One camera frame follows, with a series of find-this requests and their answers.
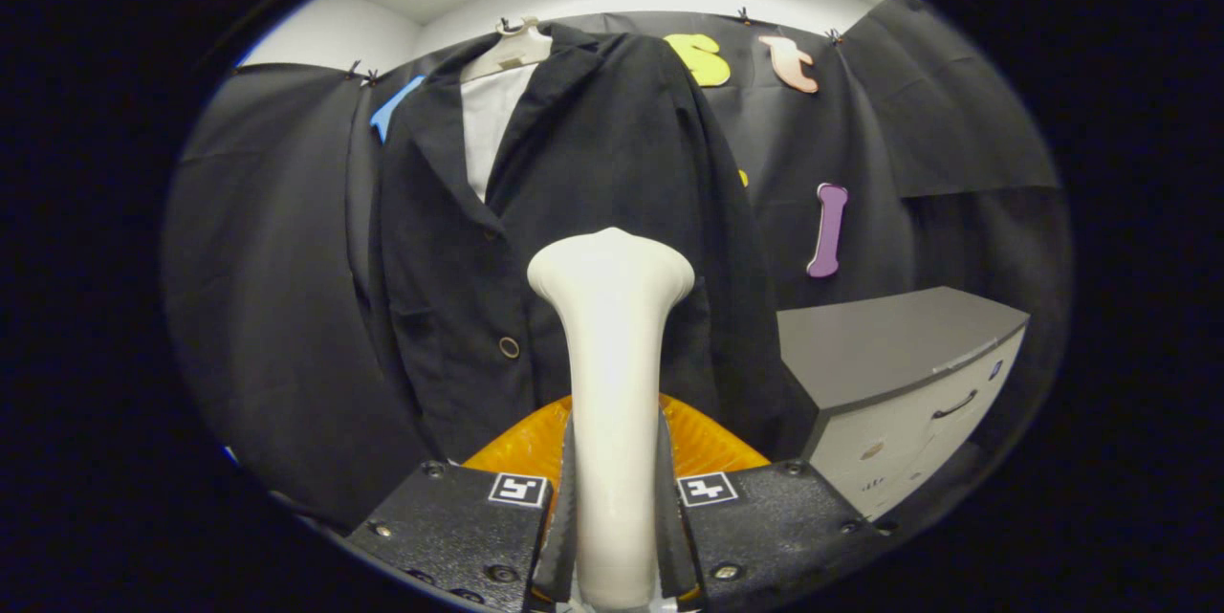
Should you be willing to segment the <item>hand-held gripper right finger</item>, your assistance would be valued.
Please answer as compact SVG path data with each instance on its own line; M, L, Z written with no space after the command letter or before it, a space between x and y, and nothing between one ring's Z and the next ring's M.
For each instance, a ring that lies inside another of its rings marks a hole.
M809 463L771 463L676 398L660 406L657 557L678 611L793 607L891 547Z

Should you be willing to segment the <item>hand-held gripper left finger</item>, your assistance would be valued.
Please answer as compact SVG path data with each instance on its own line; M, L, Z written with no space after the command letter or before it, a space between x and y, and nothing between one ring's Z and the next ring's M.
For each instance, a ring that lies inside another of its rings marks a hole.
M421 464L348 548L468 611L556 612L577 564L570 407L529 414L468 463Z

